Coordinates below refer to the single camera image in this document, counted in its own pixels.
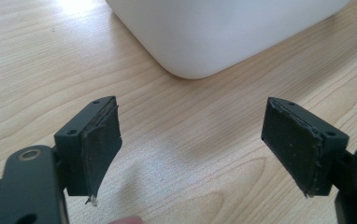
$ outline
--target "white container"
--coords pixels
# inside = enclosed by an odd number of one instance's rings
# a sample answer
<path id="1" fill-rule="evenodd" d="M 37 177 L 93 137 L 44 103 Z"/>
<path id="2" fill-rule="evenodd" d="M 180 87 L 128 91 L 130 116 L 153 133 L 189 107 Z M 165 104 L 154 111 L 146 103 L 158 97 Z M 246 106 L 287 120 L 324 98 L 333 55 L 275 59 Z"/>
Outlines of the white container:
<path id="1" fill-rule="evenodd" d="M 179 77 L 211 76 L 333 15 L 349 0 L 107 0 Z"/>

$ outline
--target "mounting hole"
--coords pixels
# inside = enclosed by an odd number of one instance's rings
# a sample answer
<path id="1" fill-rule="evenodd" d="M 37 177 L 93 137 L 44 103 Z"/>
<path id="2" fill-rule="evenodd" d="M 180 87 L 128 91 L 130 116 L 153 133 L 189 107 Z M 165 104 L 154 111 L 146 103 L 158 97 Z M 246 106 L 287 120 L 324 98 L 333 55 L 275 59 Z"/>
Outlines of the mounting hole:
<path id="1" fill-rule="evenodd" d="M 67 132 L 67 134 L 74 134 L 76 132 L 77 132 L 77 130 L 70 130 L 70 131 Z"/>
<path id="2" fill-rule="evenodd" d="M 20 161 L 30 161 L 30 160 L 37 158 L 39 155 L 41 155 L 40 149 L 37 149 L 37 148 L 29 149 L 29 150 L 21 153 L 21 155 L 19 155 L 18 159 Z"/>
<path id="3" fill-rule="evenodd" d="M 329 136 L 336 136 L 336 133 L 333 133 L 333 132 L 326 132 L 326 134 Z"/>
<path id="4" fill-rule="evenodd" d="M 33 224 L 36 222 L 36 214 L 29 214 L 19 218 L 16 224 Z"/>

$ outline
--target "black plastic arm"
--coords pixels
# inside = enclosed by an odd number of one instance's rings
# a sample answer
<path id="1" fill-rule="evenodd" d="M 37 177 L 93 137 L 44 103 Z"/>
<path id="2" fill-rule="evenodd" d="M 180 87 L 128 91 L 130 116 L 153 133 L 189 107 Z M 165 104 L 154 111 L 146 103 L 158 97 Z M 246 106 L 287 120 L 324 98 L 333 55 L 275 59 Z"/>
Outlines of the black plastic arm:
<path id="1" fill-rule="evenodd" d="M 335 185 L 338 222 L 357 223 L 357 151 L 346 150 L 346 134 L 295 103 L 270 97 L 262 139 L 306 196 L 328 195 Z"/>
<path id="2" fill-rule="evenodd" d="M 91 102 L 55 134 L 56 146 L 12 154 L 0 180 L 0 223 L 68 223 L 63 190 L 95 197 L 121 148 L 114 96 Z"/>

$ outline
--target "light wood surface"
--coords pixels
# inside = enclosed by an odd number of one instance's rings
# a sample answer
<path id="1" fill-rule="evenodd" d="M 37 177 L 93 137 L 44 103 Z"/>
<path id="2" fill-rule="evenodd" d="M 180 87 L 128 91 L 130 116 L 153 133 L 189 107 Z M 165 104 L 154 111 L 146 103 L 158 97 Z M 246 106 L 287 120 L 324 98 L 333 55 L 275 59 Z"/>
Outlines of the light wood surface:
<path id="1" fill-rule="evenodd" d="M 57 130 L 107 95 L 118 97 L 124 143 L 97 207 L 67 198 L 71 223 L 336 223 L 336 189 L 306 199 L 260 134 L 276 96 L 357 148 L 357 0 L 200 80 L 166 72 L 103 0 L 0 1 L 0 177 L 11 153 L 53 146 Z"/>

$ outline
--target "wooden table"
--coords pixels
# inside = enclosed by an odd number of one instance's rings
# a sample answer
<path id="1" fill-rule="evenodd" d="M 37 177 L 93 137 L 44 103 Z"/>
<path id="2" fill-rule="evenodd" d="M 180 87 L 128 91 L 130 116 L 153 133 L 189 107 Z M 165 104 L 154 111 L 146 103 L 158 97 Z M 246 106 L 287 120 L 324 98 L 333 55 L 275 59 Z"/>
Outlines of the wooden table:
<path id="1" fill-rule="evenodd" d="M 70 197 L 72 223 L 335 223 L 260 139 L 266 99 L 309 109 L 357 148 L 357 0 L 219 74 L 166 72 L 103 0 L 0 1 L 0 177 L 6 158 L 116 95 L 123 146 L 98 206 Z"/>

